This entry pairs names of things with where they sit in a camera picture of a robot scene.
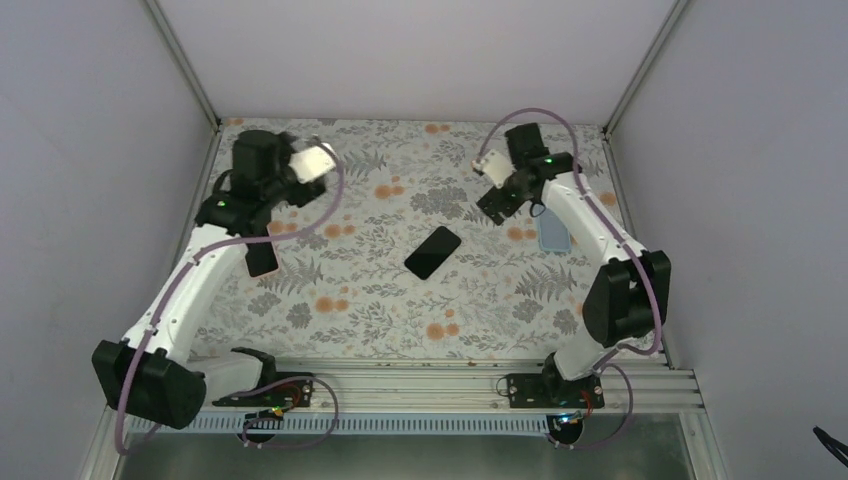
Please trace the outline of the light blue phone case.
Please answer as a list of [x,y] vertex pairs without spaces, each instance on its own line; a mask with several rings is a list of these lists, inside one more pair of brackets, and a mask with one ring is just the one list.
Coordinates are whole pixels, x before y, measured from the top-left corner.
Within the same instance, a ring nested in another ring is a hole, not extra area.
[[544,210],[535,217],[537,240],[543,252],[565,254],[572,250],[571,235],[560,219]]

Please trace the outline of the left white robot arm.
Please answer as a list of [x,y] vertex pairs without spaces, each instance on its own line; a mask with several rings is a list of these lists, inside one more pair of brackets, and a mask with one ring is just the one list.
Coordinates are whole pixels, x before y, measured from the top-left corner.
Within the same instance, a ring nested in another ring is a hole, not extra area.
[[191,360],[191,345],[233,268],[252,277],[279,269],[269,233],[281,203],[304,207],[326,191],[341,162],[327,143],[299,148],[287,132],[246,130],[231,147],[231,166],[201,203],[189,242],[153,303],[117,342],[103,340],[92,364],[107,405],[118,413],[174,429],[201,408],[241,393],[263,405],[278,391],[271,355],[246,347],[210,360]]

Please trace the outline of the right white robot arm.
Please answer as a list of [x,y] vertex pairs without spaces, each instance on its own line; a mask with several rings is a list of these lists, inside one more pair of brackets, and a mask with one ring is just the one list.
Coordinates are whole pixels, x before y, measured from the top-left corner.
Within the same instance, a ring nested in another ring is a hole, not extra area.
[[635,240],[590,189],[575,153],[553,153],[536,123],[506,131],[506,153],[482,146],[474,171],[492,186],[479,209],[502,224],[525,204],[554,215],[597,271],[583,303],[584,327],[547,356],[538,374],[507,378],[513,408],[577,408],[600,388],[621,351],[649,356],[662,345],[671,261]]

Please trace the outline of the phone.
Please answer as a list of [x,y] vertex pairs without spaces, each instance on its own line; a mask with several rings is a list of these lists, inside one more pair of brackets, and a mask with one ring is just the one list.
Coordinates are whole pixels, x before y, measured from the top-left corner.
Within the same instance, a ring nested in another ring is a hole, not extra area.
[[427,280],[461,243],[459,236],[440,226],[404,260],[404,266],[418,279]]
[[249,244],[245,262],[251,278],[260,278],[279,269],[277,253],[272,242]]

